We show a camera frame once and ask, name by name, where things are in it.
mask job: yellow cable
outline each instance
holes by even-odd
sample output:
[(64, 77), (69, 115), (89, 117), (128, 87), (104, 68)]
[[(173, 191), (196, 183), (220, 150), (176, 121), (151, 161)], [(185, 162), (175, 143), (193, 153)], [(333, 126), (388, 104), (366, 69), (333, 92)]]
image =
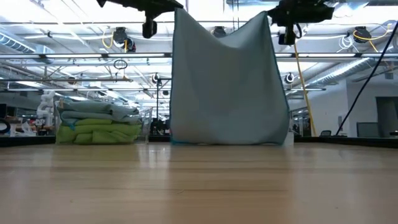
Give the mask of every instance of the yellow cable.
[(373, 49), (374, 49), (377, 53), (379, 53), (379, 51), (376, 49), (376, 47), (374, 46), (374, 44), (373, 44), (373, 42), (372, 42), (371, 40), (369, 41), (369, 43), (371, 43)]
[(294, 44), (294, 52), (295, 52), (295, 54), (296, 54), (296, 61), (297, 61), (298, 74), (300, 75), (300, 81), (301, 81), (301, 85), (302, 85), (302, 87), (303, 87), (305, 102), (306, 102), (306, 104), (307, 104), (308, 113), (309, 113), (309, 115), (310, 115), (311, 129), (313, 130), (314, 135), (315, 135), (316, 137), (318, 137), (318, 135), (317, 135), (317, 130), (315, 129), (315, 125), (314, 125), (313, 118), (312, 118), (312, 111), (311, 111), (310, 101), (308, 100), (307, 91), (305, 91), (304, 77), (303, 77), (303, 74), (302, 74), (301, 68), (300, 68), (299, 53), (297, 53), (297, 46), (296, 46), (296, 44)]
[(104, 37), (105, 37), (105, 30), (104, 30), (104, 33), (103, 33), (103, 35), (102, 35), (102, 44), (104, 45), (104, 47), (106, 47), (106, 48), (111, 48), (112, 47), (112, 45), (113, 45), (113, 32), (112, 32), (112, 37), (111, 37), (111, 45), (106, 45), (105, 44), (105, 39), (104, 39)]
[(356, 38), (358, 38), (358, 39), (361, 39), (361, 40), (377, 40), (377, 39), (380, 39), (380, 38), (383, 38), (383, 37), (385, 37), (387, 34), (388, 34), (388, 29), (390, 28), (390, 26), (387, 26), (387, 29), (386, 29), (386, 32), (383, 34), (383, 35), (381, 35), (380, 37), (375, 37), (375, 38), (364, 38), (364, 37), (360, 37), (360, 36), (357, 36), (355, 33), (357, 33), (357, 31), (354, 31), (353, 32), (353, 35), (354, 35), (354, 37), (356, 37)]

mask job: wooden surface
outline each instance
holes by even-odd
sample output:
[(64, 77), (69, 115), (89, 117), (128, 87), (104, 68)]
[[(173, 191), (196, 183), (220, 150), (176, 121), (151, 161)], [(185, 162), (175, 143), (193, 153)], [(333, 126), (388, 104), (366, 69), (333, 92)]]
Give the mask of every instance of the wooden surface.
[(398, 151), (328, 144), (0, 149), (1, 223), (398, 222)]

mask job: cloth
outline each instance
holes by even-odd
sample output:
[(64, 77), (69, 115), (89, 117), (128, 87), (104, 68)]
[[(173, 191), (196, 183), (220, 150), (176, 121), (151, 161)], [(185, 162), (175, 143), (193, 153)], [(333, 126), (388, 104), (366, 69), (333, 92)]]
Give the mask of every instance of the cloth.
[(125, 108), (99, 101), (73, 102), (63, 100), (58, 106), (58, 111), (61, 120), (70, 126), (84, 118), (111, 119), (129, 123), (137, 123), (139, 119), (137, 108)]
[(75, 129), (61, 125), (57, 143), (74, 144), (127, 144), (141, 133), (141, 125), (115, 123), (107, 119), (83, 119), (75, 123)]
[(283, 144), (289, 106), (267, 12), (217, 39), (177, 9), (173, 48), (174, 143)]

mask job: stack of folded towels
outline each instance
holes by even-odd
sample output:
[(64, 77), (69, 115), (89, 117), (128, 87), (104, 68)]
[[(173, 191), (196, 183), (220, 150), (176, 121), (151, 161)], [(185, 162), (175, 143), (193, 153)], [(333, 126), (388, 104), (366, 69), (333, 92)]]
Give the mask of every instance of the stack of folded towels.
[(60, 144), (128, 144), (141, 133), (137, 108), (99, 101), (61, 100), (58, 107)]

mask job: yellow pole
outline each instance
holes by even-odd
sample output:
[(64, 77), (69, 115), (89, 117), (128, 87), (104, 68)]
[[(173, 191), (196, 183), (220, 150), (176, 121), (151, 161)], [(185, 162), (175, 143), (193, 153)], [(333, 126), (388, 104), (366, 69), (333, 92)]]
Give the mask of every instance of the yellow pole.
[(297, 46), (296, 46), (296, 44), (294, 44), (294, 52), (295, 52), (295, 54), (296, 54), (296, 61), (297, 61), (298, 74), (300, 75), (300, 81), (301, 81), (301, 86), (303, 87), (305, 102), (306, 102), (306, 104), (307, 104), (308, 113), (309, 113), (309, 115), (310, 115), (311, 129), (313, 130), (313, 133), (314, 133), (315, 137), (318, 137), (318, 135), (317, 135), (317, 130), (315, 129), (315, 125), (314, 125), (314, 123), (313, 123), (310, 101), (308, 100), (307, 91), (305, 91), (304, 77), (303, 77), (303, 74), (302, 74), (301, 68), (300, 68), (299, 54), (297, 53)]

